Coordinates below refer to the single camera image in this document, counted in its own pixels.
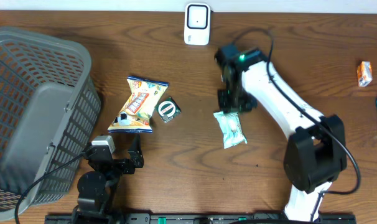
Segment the teal tissue packet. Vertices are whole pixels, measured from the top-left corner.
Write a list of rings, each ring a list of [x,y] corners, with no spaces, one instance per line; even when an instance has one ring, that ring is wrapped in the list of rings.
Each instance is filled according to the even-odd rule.
[[[224,113],[219,111],[213,114],[223,133],[223,147],[225,149],[238,145],[241,142],[247,144],[243,134],[238,112]]]

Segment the small orange box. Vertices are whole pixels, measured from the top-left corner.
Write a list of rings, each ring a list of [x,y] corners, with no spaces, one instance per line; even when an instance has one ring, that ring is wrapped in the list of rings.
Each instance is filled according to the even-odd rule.
[[[372,80],[372,67],[371,62],[362,61],[357,67],[357,80],[359,87],[366,87]]]

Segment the small green box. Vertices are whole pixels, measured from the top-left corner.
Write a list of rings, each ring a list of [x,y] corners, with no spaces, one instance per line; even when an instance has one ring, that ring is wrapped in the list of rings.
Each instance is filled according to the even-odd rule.
[[[182,112],[180,107],[171,97],[168,97],[164,101],[160,102],[156,106],[156,111],[164,123],[168,123],[169,121],[173,120]]]

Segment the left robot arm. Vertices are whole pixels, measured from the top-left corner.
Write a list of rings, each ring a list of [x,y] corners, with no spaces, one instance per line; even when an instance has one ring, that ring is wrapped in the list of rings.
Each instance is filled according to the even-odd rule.
[[[134,174],[144,166],[141,138],[137,134],[125,159],[113,159],[116,147],[111,136],[97,136],[83,151],[83,157],[93,168],[78,180],[78,205],[73,210],[72,223],[124,223],[124,215],[113,210],[114,195],[122,175]]]

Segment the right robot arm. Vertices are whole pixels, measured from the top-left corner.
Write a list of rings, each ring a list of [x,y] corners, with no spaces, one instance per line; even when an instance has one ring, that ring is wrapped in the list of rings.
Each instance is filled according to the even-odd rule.
[[[215,62],[226,88],[218,91],[219,119],[228,138],[242,136],[238,114],[262,105],[287,138],[284,172],[292,184],[283,222],[343,222],[319,212],[327,194],[350,195],[361,183],[357,162],[346,147],[343,121],[326,117],[305,102],[277,73],[259,49],[240,52],[221,47]]]

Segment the yellow snack bag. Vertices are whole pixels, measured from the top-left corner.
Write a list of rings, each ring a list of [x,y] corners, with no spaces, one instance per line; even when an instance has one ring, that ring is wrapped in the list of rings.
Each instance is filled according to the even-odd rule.
[[[128,76],[127,81],[131,95],[108,127],[108,132],[152,133],[150,119],[169,84],[136,76]]]

